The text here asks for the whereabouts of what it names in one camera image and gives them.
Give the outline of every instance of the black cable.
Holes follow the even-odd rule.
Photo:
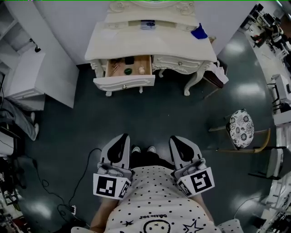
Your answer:
[[[3,141],[1,141],[1,140],[0,140],[0,142],[3,143],[3,144],[5,144],[5,145],[7,145],[7,146],[9,146],[9,147],[11,147],[10,145],[6,144],[5,142],[3,142]],[[37,161],[36,161],[33,157],[28,156],[27,154],[25,154],[25,153],[23,154],[23,156],[26,156],[26,157],[28,157],[29,159],[32,160],[32,164],[33,164],[34,168],[36,169],[37,177],[38,177],[38,179],[39,179],[39,181],[40,181],[40,183],[41,183],[43,189],[46,190],[46,192],[47,192],[48,194],[50,194],[50,195],[55,195],[56,197],[58,197],[59,199],[62,200],[62,204],[59,204],[59,205],[57,206],[57,211],[59,212],[59,214],[60,214],[60,216],[62,217],[62,219],[63,219],[65,222],[67,222],[67,223],[68,223],[68,221],[64,218],[64,216],[66,215],[66,213],[65,213],[63,210],[60,210],[60,207],[65,207],[65,208],[66,208],[67,210],[69,210],[70,212],[73,212],[73,211],[74,211],[73,208],[71,207],[71,204],[70,204],[70,203],[71,203],[72,199],[75,197],[75,194],[76,194],[77,188],[78,188],[80,182],[82,181],[82,179],[84,178],[84,176],[85,176],[85,174],[86,174],[86,171],[87,171],[88,166],[89,166],[89,160],[90,160],[91,154],[92,154],[92,152],[95,151],[95,150],[99,150],[99,151],[101,152],[101,149],[99,149],[99,148],[94,148],[93,150],[90,151],[90,153],[89,153],[89,155],[88,155],[88,158],[87,158],[87,164],[86,164],[85,170],[84,170],[84,172],[83,172],[83,175],[82,175],[81,178],[79,179],[79,181],[78,181],[78,183],[77,183],[77,185],[76,185],[76,187],[75,187],[75,189],[74,189],[73,196],[70,198],[70,200],[69,200],[69,202],[68,202],[68,205],[65,204],[65,201],[64,201],[64,199],[63,199],[61,196],[59,196],[58,194],[56,194],[56,193],[54,193],[54,192],[50,192],[50,191],[48,191],[48,190],[46,189],[47,187],[49,187],[50,183],[49,183],[47,180],[45,180],[45,179],[41,179],[41,178],[40,178],[40,174],[39,174],[39,171],[38,171]]]
[[[83,175],[81,176],[80,180],[79,180],[78,183],[77,183],[77,186],[76,186],[75,189],[74,189],[73,196],[70,198],[70,200],[69,200],[69,202],[68,202],[69,206],[71,206],[70,203],[71,203],[72,199],[74,198],[74,196],[75,196],[75,194],[76,194],[77,188],[78,188],[78,186],[79,186],[81,180],[84,178],[84,176],[85,176],[85,174],[86,174],[86,171],[87,171],[87,168],[88,168],[88,165],[89,165],[89,159],[90,159],[90,156],[91,156],[91,154],[92,154],[92,152],[93,152],[94,150],[99,150],[100,152],[102,152],[101,149],[99,149],[99,148],[94,148],[93,150],[90,151],[90,153],[89,153],[89,155],[88,155],[88,158],[87,158],[87,164],[86,164],[86,168],[85,168],[85,170],[84,170],[84,173],[83,173]]]
[[[0,91],[2,91],[2,93],[3,93],[3,100],[2,100],[2,104],[1,104],[1,108],[2,108],[2,106],[3,106],[3,103],[4,103],[4,91],[3,91],[3,82],[4,82],[4,79],[5,79],[5,76],[6,75],[4,75],[3,76],[3,79],[2,79],[2,82],[1,82],[1,86],[0,86]]]
[[[235,215],[233,216],[233,219],[235,219],[236,218],[236,214],[237,214],[237,212],[239,211],[239,209],[242,207],[242,205],[244,204],[244,203],[246,203],[247,201],[250,201],[250,200],[252,200],[252,199],[256,199],[256,198],[264,198],[264,197],[268,197],[268,195],[265,195],[265,196],[259,196],[259,197],[255,197],[255,198],[250,198],[250,199],[247,199],[247,200],[245,200],[238,208],[237,208],[237,210],[236,210],[236,213],[235,213]]]

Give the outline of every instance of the green object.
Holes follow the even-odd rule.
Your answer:
[[[131,68],[127,68],[127,69],[124,70],[124,73],[126,75],[130,75],[132,73],[132,69]]]

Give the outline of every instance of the open drawer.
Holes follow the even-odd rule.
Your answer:
[[[151,56],[135,56],[134,59],[132,65],[126,65],[124,58],[108,60],[105,77],[95,78],[93,82],[103,91],[120,91],[132,87],[154,86],[155,76],[152,75]],[[139,73],[141,66],[145,69],[143,75]],[[130,75],[124,73],[126,68],[132,69]]]

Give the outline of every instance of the white vanity table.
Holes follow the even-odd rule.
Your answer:
[[[141,20],[155,20],[154,30],[142,30]],[[216,55],[208,38],[197,39],[190,32],[199,26],[193,1],[114,1],[104,22],[97,22],[85,59],[95,70],[93,82],[111,96],[112,91],[130,87],[153,86],[152,72],[172,69],[181,74],[193,74],[184,88],[198,83]],[[145,73],[138,66],[131,75],[123,73],[125,64],[116,71],[111,59],[134,56],[146,64]]]

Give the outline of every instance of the white sneaker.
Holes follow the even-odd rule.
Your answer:
[[[155,153],[156,152],[156,149],[155,149],[155,147],[151,146],[151,147],[149,147],[147,149],[147,152],[153,152],[153,153]]]
[[[40,131],[40,126],[39,126],[39,124],[38,124],[38,123],[36,123],[36,124],[35,124],[35,138],[34,138],[34,139],[32,139],[33,141],[35,141],[35,140],[36,140],[36,137],[37,137],[37,135],[38,135],[39,131]]]
[[[31,112],[30,118],[31,118],[32,123],[34,123],[35,122],[35,113],[34,113],[34,111]]]
[[[135,147],[135,148],[133,148],[133,150],[132,150],[132,152],[131,153],[133,153],[133,152],[135,152],[135,151],[137,151],[137,152],[141,152],[141,150],[140,150],[140,148],[139,147]]]

